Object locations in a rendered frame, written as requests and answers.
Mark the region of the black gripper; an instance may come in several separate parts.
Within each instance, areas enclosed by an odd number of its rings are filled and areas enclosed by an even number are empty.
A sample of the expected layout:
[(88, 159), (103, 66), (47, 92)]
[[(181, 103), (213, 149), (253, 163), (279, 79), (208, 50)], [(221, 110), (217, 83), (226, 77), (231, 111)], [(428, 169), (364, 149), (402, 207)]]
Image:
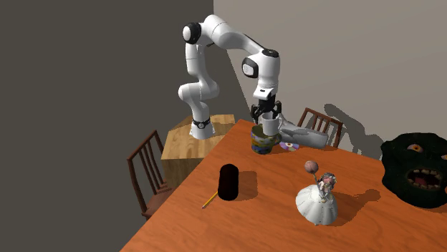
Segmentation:
[(272, 112), (273, 116), (277, 116), (282, 112), (282, 103), (276, 101), (276, 96), (268, 96), (266, 100), (259, 100), (258, 105), (251, 106), (251, 117), (255, 124), (259, 123), (259, 117), (265, 112)]

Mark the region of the white mug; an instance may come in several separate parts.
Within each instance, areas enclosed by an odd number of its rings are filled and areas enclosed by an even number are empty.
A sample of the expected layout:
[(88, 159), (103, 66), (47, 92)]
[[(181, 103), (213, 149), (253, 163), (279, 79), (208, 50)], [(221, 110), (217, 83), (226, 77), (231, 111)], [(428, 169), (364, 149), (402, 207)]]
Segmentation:
[(282, 116), (280, 113), (266, 112), (261, 116), (261, 124), (265, 135), (277, 135), (282, 126)]

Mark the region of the colourful patterned cup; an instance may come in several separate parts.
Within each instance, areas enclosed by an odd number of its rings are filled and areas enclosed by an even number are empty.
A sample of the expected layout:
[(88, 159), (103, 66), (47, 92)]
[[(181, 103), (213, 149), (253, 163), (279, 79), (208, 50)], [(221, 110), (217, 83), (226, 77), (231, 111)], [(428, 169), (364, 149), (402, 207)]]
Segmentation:
[(282, 141), (282, 136), (276, 134), (273, 136), (265, 135), (262, 125), (255, 125), (251, 129), (251, 149), (258, 154), (269, 154), (273, 147)]

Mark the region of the brown wooden chair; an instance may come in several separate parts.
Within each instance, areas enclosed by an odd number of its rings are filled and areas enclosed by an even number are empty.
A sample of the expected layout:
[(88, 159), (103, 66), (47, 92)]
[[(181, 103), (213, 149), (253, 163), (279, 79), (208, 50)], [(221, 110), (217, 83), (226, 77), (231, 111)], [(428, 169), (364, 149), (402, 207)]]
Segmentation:
[[(141, 209), (141, 215), (149, 220), (153, 214), (159, 209), (159, 207), (166, 202), (166, 200), (174, 192), (174, 188), (167, 184), (167, 181), (163, 179), (158, 164), (155, 160), (153, 147), (150, 143), (151, 140), (155, 140), (160, 153), (163, 153), (164, 147), (160, 140), (160, 136), (157, 130), (153, 130), (149, 136), (147, 136), (143, 142), (136, 148), (135, 151), (126, 159), (128, 169), (130, 172), (130, 179), (138, 199), (138, 204)], [(148, 202), (145, 201), (142, 190), (138, 183), (137, 174), (135, 171), (134, 159), (139, 157), (146, 177), (150, 184), (150, 189), (153, 192), (153, 196)]]
[(304, 112), (302, 113), (302, 116), (299, 119), (299, 122), (297, 125), (301, 127), (304, 123), (304, 119), (306, 118), (307, 114), (312, 114), (312, 126), (311, 130), (316, 130), (318, 132), (327, 133), (329, 126), (331, 124), (335, 125), (334, 131), (335, 131), (335, 138), (333, 140), (332, 146), (338, 148), (340, 144), (340, 140), (342, 138), (342, 129), (343, 129), (343, 123), (339, 120), (336, 120), (335, 118), (332, 118), (326, 114), (323, 114), (321, 112), (315, 111), (313, 109), (310, 109), (306, 107), (304, 109)]

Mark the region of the black cylinder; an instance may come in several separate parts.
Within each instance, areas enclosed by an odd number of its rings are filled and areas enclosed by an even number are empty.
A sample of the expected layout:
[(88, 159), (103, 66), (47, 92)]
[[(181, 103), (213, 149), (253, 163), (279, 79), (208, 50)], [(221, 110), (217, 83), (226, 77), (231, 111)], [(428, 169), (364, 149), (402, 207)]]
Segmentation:
[(221, 167), (218, 180), (218, 196), (222, 200), (232, 201), (239, 194), (239, 169), (233, 164)]

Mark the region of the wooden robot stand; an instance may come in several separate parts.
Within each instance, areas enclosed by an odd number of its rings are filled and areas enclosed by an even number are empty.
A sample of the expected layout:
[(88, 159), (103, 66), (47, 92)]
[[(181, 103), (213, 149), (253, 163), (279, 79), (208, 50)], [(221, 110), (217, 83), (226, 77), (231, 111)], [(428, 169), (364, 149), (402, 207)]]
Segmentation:
[(189, 135), (192, 117), (188, 116), (167, 135), (161, 162), (165, 181), (170, 188), (178, 187), (209, 152), (235, 125), (234, 115), (211, 115), (215, 134), (205, 140)]

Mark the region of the yellow pencil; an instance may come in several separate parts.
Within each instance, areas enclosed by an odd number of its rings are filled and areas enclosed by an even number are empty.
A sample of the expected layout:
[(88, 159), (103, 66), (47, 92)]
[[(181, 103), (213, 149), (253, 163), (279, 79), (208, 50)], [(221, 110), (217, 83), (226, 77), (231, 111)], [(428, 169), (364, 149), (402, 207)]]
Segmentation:
[(204, 208), (206, 208), (211, 202), (212, 202), (212, 200), (213, 199), (215, 199), (216, 197), (218, 196), (218, 191), (216, 191), (202, 206), (201, 206), (201, 209), (204, 209)]

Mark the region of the doll figure in white dress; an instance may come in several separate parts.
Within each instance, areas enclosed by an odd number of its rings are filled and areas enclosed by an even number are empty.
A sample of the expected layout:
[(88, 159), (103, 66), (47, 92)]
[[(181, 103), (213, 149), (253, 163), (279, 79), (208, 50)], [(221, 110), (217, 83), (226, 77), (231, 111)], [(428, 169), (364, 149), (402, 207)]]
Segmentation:
[(297, 210), (315, 226), (332, 224), (338, 216), (337, 201), (332, 194), (337, 178), (333, 173), (324, 173), (317, 178), (319, 166), (313, 160), (308, 160), (304, 169), (313, 175), (315, 184), (308, 185), (297, 193)]

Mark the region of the orange-brown wooden table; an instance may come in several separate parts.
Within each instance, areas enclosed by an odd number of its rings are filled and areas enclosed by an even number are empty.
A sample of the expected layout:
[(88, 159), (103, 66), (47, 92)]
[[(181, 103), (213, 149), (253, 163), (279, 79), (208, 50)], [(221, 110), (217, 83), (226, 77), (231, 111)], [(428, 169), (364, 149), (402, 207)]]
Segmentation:
[[(239, 120), (122, 252), (447, 252), (447, 205), (425, 210), (399, 200), (382, 185), (379, 160), (333, 147), (259, 155), (251, 126)], [(314, 182), (308, 160), (337, 177), (339, 214), (330, 226), (297, 210), (297, 193)], [(201, 209), (225, 164), (239, 169), (238, 197), (217, 196)]]

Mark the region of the dark green monster mask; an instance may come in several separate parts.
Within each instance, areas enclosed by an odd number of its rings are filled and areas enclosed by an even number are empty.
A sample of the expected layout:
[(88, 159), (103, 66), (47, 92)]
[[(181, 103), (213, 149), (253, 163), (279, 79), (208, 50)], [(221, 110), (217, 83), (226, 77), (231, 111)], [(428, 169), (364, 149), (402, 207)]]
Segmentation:
[(381, 146), (383, 185), (419, 208), (447, 204), (447, 140), (435, 133), (412, 132)]

